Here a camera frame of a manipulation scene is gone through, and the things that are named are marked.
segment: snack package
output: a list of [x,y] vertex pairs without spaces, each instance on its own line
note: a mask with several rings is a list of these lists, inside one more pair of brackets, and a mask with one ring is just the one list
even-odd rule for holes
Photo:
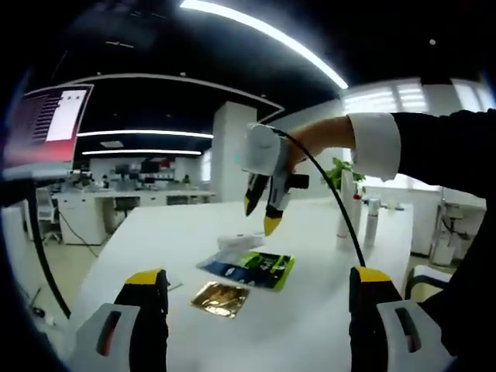
[[191,304],[211,314],[233,319],[243,306],[249,289],[209,281],[193,298]]
[[294,264],[293,256],[221,251],[197,267],[238,283],[280,291]]

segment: white cabinet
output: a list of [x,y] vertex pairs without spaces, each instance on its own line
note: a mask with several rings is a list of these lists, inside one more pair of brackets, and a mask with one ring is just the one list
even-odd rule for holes
[[160,207],[166,205],[166,197],[162,192],[154,192],[151,195],[141,195],[139,198],[140,207]]
[[99,246],[105,241],[107,233],[102,199],[69,195],[58,198],[58,201],[64,243]]
[[22,229],[21,208],[2,209],[2,228],[16,284],[21,287],[25,299],[31,302],[43,283],[43,274],[34,245],[26,241]]

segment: person's hand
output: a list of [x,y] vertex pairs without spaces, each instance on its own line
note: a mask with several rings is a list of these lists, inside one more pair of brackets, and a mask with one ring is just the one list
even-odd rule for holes
[[[316,157],[326,148],[322,141],[318,139],[318,131],[319,129],[316,127],[315,124],[308,124],[296,130],[290,131],[289,134],[293,138],[298,140],[312,156]],[[307,156],[295,145],[295,143],[293,143],[293,141],[291,141],[290,139],[286,140],[289,145],[287,169],[290,172],[293,172],[296,164],[306,160]]]
[[[328,147],[355,148],[353,127],[347,116],[313,122],[292,130],[289,134],[314,157]],[[306,160],[307,156],[290,139],[287,139],[287,142],[289,144],[287,169],[292,172],[296,164]]]

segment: white shirt cuff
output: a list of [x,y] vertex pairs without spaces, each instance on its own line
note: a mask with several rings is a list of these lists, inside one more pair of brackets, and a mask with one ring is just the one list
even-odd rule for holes
[[356,149],[353,169],[382,181],[394,179],[401,159],[401,137],[391,114],[349,114]]

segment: black sleeve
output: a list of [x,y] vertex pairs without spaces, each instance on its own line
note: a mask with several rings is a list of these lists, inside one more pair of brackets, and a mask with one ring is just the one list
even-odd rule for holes
[[398,173],[487,198],[496,156],[496,110],[449,116],[392,114],[401,137]]

